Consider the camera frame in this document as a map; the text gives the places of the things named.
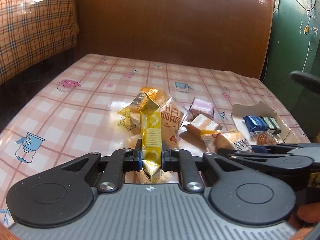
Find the right hand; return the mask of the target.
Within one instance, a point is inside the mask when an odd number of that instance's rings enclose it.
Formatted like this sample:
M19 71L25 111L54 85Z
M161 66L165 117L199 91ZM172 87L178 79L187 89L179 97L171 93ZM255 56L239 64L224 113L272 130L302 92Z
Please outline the right hand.
M307 223L320 221L320 202L305 204L298 208L297 216Z

